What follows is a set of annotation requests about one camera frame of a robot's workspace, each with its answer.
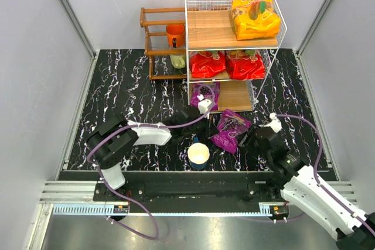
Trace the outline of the small red candy bag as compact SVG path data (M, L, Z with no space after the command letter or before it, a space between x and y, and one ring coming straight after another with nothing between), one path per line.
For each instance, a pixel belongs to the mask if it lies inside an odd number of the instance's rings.
M226 71L232 80L258 80L265 77L265 66L258 50L227 50Z

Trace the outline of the large red candy bag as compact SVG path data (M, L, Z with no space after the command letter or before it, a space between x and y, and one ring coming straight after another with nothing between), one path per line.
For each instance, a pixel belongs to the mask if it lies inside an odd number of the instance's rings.
M212 78L226 71L224 51L189 52L189 69L193 78Z

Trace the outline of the orange mug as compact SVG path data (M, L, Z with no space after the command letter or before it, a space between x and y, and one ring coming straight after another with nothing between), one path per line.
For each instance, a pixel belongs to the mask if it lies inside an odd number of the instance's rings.
M168 44L172 48L180 48L185 44L184 24L170 24L166 26L166 36Z

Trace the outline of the purple candy bag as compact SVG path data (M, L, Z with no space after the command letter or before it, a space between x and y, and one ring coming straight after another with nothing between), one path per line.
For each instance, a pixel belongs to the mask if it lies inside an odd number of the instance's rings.
M237 137L246 133L251 124L251 121L230 109L226 109L220 116L217 126L218 133L210 139L219 148L234 154L238 148Z
M190 105L198 107L199 96L202 95L214 102L212 108L213 111L219 109L219 96L220 96L220 83L219 82L209 82L209 83L193 83L192 85L192 95L190 99Z

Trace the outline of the brown wooden rack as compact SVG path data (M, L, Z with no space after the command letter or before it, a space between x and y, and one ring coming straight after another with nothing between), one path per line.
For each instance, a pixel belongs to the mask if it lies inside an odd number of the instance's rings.
M186 48L174 49L168 43L166 26L185 23L185 9L178 8L141 8L139 16L140 27L145 31L145 54L149 57L150 80L179 80L186 78L186 69L172 70L165 66L164 72L160 69L157 59L168 59L170 55L184 55Z

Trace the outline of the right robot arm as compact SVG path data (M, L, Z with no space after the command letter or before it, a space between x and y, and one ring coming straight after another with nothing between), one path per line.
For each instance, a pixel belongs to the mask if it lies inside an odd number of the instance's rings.
M328 185L271 127L250 126L240 147L260 153L272 170L262 195L297 206L327 231L338 249L374 249L374 214L355 207Z

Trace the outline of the yellow mango candy bag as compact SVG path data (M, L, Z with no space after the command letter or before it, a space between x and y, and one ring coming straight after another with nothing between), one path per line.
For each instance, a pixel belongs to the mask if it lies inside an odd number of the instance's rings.
M273 0L232 0L231 17L237 40L276 37L281 26Z

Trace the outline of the blue white cup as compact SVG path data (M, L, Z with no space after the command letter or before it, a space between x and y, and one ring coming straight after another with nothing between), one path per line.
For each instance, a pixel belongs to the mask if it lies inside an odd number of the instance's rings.
M194 170L203 170L210 157L207 145L201 143L198 137L194 137L194 142L187 149L187 156L190 166Z

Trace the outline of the light green mug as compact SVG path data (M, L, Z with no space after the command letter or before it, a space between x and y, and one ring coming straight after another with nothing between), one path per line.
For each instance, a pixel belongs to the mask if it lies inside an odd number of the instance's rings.
M186 55L185 54L171 54L170 60L174 68L183 69L186 67Z

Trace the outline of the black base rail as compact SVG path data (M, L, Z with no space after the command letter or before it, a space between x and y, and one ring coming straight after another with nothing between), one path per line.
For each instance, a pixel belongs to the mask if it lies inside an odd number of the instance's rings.
M284 204L267 186L271 172L125 172L117 191L152 213L245 213Z

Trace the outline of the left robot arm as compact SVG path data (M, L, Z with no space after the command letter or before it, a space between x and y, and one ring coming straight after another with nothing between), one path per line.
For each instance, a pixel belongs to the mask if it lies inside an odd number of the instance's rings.
M99 167L101 177L110 188L116 190L125 184L120 162L134 146L175 145L192 135L205 141L218 132L212 119L191 105L156 124L130 121L117 114L89 135L87 158Z

